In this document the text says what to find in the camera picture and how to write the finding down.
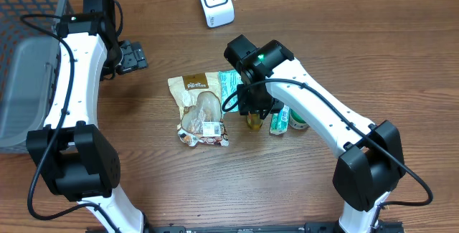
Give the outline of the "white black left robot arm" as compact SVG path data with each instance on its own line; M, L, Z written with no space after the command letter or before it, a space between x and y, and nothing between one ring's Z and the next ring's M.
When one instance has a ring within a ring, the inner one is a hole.
M146 215L120 185L117 151L98 128L99 84L148 66L139 43L119 40L123 12L116 0L83 0L79 14L62 15L52 37L60 44L55 96L42 129L26 147L51 193L72 209L88 209L104 232L149 232Z

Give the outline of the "yellow liquid bottle silver cap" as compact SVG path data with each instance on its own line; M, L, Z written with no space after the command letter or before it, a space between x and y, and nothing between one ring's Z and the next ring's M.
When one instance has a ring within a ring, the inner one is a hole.
M259 130L263 125L263 119L260 118L259 114L248 113L247 116L247 126L251 130Z

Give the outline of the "teal white tissue packet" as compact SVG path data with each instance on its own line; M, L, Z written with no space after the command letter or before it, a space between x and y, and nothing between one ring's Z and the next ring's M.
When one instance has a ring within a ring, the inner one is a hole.
M290 108L284 105L278 113L273 113L270 123L270 134L281 135L288 130Z

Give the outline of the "green lid white jar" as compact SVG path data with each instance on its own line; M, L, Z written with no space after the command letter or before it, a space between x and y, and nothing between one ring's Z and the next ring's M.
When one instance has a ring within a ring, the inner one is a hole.
M289 126L296 129L296 130L306 130L309 128L309 124L305 122L299 114L297 114L294 110L290 109L289 113Z

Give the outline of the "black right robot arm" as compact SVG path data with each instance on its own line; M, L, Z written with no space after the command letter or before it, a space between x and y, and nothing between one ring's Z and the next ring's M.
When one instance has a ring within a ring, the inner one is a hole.
M286 105L322 137L337 159L333 186L344 200L335 222L306 222L304 232L403 232L379 220L379 206L405 175L400 134L346 107L318 84L276 40L258 48L244 35L228 43L225 59L241 76L234 96L241 115L277 113Z

